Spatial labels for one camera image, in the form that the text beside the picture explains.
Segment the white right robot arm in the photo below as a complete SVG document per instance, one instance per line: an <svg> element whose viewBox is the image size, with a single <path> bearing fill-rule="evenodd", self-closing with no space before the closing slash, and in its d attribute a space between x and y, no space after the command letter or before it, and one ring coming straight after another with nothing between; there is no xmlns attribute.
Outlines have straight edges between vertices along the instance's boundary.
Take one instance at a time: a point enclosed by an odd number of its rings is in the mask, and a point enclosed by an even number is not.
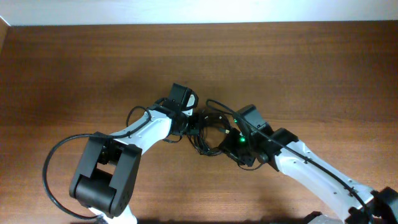
<svg viewBox="0 0 398 224"><path fill-rule="evenodd" d="M314 154L295 134L273 131L254 105L228 110L259 162L296 180L323 201L342 223L397 223L397 191L355 181Z"/></svg>

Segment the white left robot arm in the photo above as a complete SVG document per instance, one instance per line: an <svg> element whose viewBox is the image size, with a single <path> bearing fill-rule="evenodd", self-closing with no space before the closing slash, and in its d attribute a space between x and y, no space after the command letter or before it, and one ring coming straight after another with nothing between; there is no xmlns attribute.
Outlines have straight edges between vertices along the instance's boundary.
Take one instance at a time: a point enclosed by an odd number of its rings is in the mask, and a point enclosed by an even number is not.
<svg viewBox="0 0 398 224"><path fill-rule="evenodd" d="M145 108L140 119L109 136L88 139L69 188L95 214L96 223L136 223L129 208L141 156L170 135L183 136L197 107L190 88L173 84L169 96Z"/></svg>

